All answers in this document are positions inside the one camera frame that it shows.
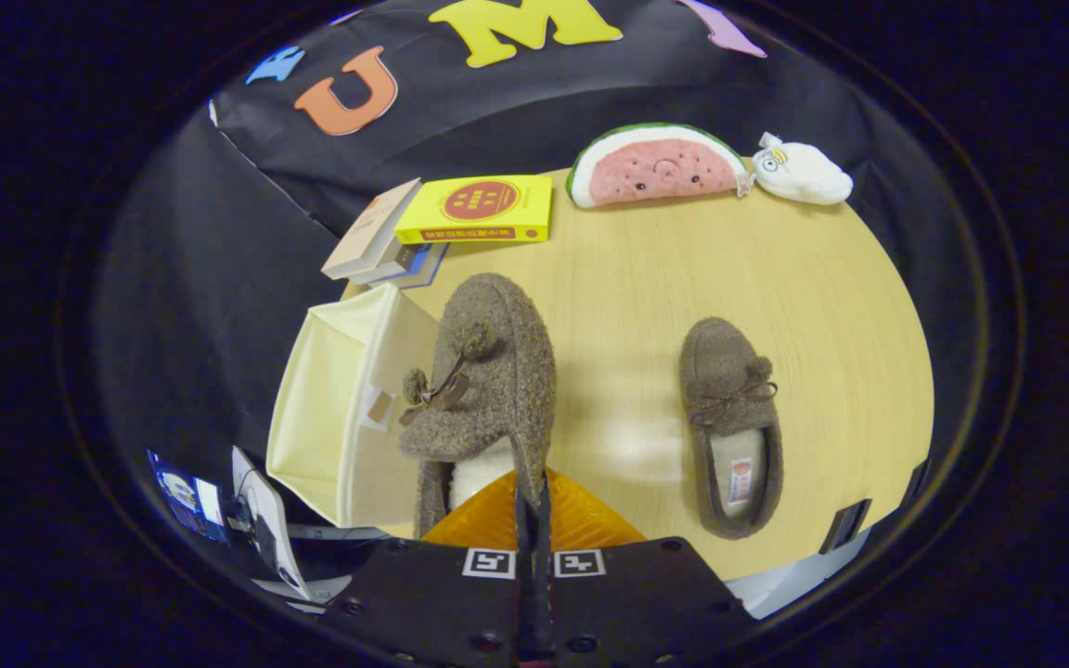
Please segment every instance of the red circle label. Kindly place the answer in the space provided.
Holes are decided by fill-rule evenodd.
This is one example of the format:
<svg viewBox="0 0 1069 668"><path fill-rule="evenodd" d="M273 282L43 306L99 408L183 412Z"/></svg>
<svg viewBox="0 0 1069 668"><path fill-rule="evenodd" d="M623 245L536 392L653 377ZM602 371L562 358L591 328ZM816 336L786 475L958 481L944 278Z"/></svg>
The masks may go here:
<svg viewBox="0 0 1069 668"><path fill-rule="evenodd" d="M484 220L503 215L517 204L517 190L505 181L476 181L460 186L445 201L445 215L453 220Z"/></svg>

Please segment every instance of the brown fuzzy slipper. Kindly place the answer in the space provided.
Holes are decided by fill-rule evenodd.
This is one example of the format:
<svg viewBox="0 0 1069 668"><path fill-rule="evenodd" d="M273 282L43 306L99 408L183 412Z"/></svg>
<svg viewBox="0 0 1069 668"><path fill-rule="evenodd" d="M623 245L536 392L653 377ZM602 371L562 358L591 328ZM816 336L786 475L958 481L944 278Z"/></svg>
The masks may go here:
<svg viewBox="0 0 1069 668"><path fill-rule="evenodd" d="M770 360L726 320L695 323L679 380L692 428L700 521L722 538L763 527L781 496L781 432Z"/></svg>
<svg viewBox="0 0 1069 668"><path fill-rule="evenodd" d="M555 354L533 301L496 274L470 276L445 305L433 386L407 376L399 445L420 460L415 537L449 512L456 462L471 461L509 436L517 491L538 508L555 419Z"/></svg>

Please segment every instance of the blue foam letter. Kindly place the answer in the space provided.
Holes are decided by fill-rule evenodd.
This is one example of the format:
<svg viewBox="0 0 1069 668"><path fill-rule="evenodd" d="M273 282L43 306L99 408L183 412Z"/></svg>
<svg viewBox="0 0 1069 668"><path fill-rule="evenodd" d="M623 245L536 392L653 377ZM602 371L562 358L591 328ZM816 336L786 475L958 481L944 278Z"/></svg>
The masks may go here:
<svg viewBox="0 0 1069 668"><path fill-rule="evenodd" d="M289 46L288 49L270 56L269 59L263 60L262 65L254 67L254 72L250 73L246 83L250 84L250 81L255 79L270 79L272 76L275 77L276 81L288 79L288 75L292 73L293 68L296 68L296 63L305 57L305 53L306 51L300 50L297 46Z"/></svg>

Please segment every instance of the light wood tabletop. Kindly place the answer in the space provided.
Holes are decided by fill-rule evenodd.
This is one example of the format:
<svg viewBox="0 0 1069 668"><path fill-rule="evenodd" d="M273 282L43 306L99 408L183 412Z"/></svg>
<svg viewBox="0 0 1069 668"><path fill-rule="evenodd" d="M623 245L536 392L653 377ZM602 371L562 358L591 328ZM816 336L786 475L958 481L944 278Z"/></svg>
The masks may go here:
<svg viewBox="0 0 1069 668"><path fill-rule="evenodd" d="M894 511L928 453L932 373L915 307L861 217L760 187L579 208L567 174L552 172L551 239L453 244L430 286L404 292L437 319L480 271L530 295L559 368L547 466L646 537L686 538L725 580L818 553L835 512L862 499L862 529ZM712 315L773 361L779 386L781 499L739 541L700 527L679 392L683 338Z"/></svg>

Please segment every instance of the cream fabric storage box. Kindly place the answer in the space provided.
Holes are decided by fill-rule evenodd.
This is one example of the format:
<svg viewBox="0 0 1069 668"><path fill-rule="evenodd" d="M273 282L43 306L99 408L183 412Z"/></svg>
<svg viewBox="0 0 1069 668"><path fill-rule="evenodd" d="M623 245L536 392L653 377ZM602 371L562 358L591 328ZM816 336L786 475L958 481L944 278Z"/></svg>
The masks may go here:
<svg viewBox="0 0 1069 668"><path fill-rule="evenodd" d="M417 464L398 448L407 369L437 321L393 284L308 309L270 418L267 473L336 527L409 524Z"/></svg>

